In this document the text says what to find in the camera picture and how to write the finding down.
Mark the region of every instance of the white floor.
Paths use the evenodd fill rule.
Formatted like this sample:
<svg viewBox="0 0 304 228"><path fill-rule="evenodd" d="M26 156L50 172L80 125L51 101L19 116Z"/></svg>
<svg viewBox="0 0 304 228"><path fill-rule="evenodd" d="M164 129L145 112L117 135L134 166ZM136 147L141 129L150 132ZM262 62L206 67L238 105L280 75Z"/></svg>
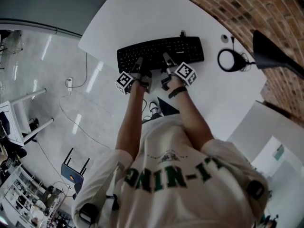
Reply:
<svg viewBox="0 0 304 228"><path fill-rule="evenodd" d="M78 86L86 77L86 54L78 48L78 40L23 31L22 43L23 51L2 57L0 66L5 69L0 71L0 100L12 100L46 88L45 94L28 100L25 105L29 117L38 118L40 124L50 117L55 119L51 125L38 133L36 139L59 173L61 164L71 148L74 148L69 164L72 168L80 171L90 158L85 177L94 162L99 160L99 156L108 150L107 147L115 147L128 99L115 87L114 82L118 74L88 55L86 84L74 88L69 97L62 97L68 94L65 79L73 77L74 86ZM101 144L86 136L63 114L59 101L68 117L73 121L80 120L80 127ZM29 142L24 149L28 155L22 159L22 163L42 180L44 185L62 181L37 143ZM55 186L65 187L61 183Z"/></svg>

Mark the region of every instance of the lamp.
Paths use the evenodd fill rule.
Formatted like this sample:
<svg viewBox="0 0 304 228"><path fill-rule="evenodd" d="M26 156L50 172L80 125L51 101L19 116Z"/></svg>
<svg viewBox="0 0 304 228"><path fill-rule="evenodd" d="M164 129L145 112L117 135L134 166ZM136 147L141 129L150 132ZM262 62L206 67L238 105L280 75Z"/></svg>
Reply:
<svg viewBox="0 0 304 228"><path fill-rule="evenodd" d="M304 79L304 68L288 57L279 47L258 30L255 30L253 33L253 52L255 62L249 62L234 50L222 49L218 53L218 65L225 72L239 71L251 64L256 64L258 69L285 67L301 79ZM232 60L227 60L229 57L228 54L232 55Z"/></svg>

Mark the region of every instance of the black keyboard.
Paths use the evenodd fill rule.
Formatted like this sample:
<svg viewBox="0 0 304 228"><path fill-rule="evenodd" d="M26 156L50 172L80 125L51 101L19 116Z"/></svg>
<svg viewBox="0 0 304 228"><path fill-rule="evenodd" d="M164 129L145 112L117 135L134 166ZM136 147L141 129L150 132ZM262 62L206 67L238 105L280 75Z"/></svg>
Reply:
<svg viewBox="0 0 304 228"><path fill-rule="evenodd" d="M193 63L204 60L199 37L173 37L146 41L117 50L119 73L130 73L139 57L148 70L167 68L163 53L167 52L175 63Z"/></svg>

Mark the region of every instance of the shoe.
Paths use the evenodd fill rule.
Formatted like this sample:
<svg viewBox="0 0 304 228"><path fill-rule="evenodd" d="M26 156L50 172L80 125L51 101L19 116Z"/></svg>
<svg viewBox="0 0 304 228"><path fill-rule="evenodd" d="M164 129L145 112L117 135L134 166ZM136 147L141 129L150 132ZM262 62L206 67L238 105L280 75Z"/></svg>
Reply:
<svg viewBox="0 0 304 228"><path fill-rule="evenodd" d="M149 109L150 109L151 116L153 116L156 113L158 113L158 114L161 113L156 101L150 101Z"/></svg>

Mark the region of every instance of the white desk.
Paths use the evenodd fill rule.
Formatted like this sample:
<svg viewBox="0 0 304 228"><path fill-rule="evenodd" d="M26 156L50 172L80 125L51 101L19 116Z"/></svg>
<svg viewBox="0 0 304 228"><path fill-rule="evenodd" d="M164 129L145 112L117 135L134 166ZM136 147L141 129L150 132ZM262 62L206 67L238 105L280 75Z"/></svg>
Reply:
<svg viewBox="0 0 304 228"><path fill-rule="evenodd" d="M200 37L205 56L205 61L191 64L198 79L190 88L190 95L213 134L226 140L259 97L266 77L255 66L244 73L222 71L217 63L218 52L232 45L222 43L220 36L231 34L189 0L107 0L82 36L79 47L118 71L118 49L178 37L182 30L187 36ZM235 49L246 52L253 60L237 40ZM158 96L174 105L160 89L158 76L158 72L153 73L151 97Z"/></svg>

